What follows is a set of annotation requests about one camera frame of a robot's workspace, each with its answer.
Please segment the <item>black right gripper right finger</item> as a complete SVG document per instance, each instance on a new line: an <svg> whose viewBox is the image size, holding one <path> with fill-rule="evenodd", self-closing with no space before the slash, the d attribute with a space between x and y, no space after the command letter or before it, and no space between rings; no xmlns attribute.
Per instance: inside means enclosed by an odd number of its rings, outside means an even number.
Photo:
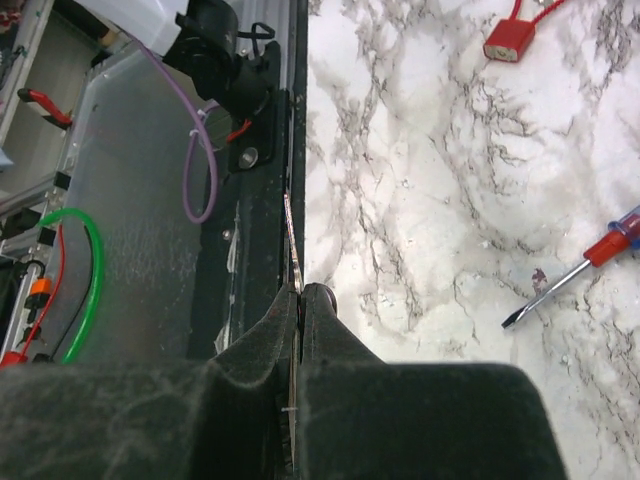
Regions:
<svg viewBox="0 0 640 480"><path fill-rule="evenodd" d="M303 479L561 479L541 396L499 363L387 364L304 289L296 467Z"/></svg>

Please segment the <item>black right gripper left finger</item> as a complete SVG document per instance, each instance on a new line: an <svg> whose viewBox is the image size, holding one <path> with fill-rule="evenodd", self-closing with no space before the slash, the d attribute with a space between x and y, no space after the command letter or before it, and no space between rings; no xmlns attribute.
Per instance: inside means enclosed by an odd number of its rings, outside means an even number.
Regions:
<svg viewBox="0 0 640 480"><path fill-rule="evenodd" d="M11 366L1 373L5 479L287 479L298 296L206 361Z"/></svg>

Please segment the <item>red cable lock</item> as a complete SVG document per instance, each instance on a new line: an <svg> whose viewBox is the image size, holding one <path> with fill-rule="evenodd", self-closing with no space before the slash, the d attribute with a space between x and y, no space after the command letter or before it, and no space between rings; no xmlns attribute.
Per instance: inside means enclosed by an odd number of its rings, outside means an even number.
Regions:
<svg viewBox="0 0 640 480"><path fill-rule="evenodd" d="M538 25L565 3L565 0L543 1L542 9L531 19L520 17L523 1L515 0L508 17L498 21L483 44L486 59L518 63L532 43Z"/></svg>

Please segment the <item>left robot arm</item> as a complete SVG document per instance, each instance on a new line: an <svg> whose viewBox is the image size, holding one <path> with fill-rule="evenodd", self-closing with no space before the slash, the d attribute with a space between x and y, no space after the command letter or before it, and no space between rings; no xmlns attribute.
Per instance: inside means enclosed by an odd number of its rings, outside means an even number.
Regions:
<svg viewBox="0 0 640 480"><path fill-rule="evenodd" d="M122 28L162 61L189 76L204 100L214 100L237 119L259 114L273 87L261 76L256 48L275 31L263 22L239 29L225 1L82 1L84 8Z"/></svg>

